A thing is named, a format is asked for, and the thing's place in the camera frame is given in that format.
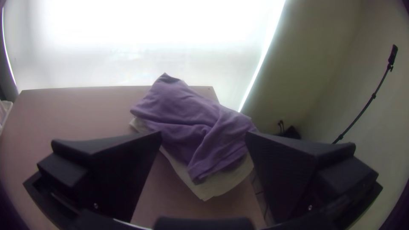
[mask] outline microphone stand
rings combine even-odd
[[[332,142],[333,144],[336,144],[338,141],[342,140],[344,138],[344,135],[352,128],[352,126],[357,122],[357,120],[362,116],[362,114],[365,112],[365,110],[368,108],[368,106],[371,104],[371,102],[376,98],[376,93],[378,93],[378,90],[380,88],[380,86],[382,85],[383,81],[386,78],[386,75],[388,74],[388,71],[393,70],[393,63],[395,62],[395,57],[396,57],[396,53],[397,53],[397,46],[393,45],[392,46],[392,51],[391,51],[391,55],[389,56],[389,64],[386,68],[385,73],[383,74],[382,80],[380,80],[380,83],[378,85],[378,87],[376,88],[375,92],[372,94],[371,98],[369,99],[368,103],[366,103],[365,107],[361,110],[361,112],[358,114],[358,116],[354,119],[354,121],[348,126],[348,128],[346,128],[336,139],[334,142]]]

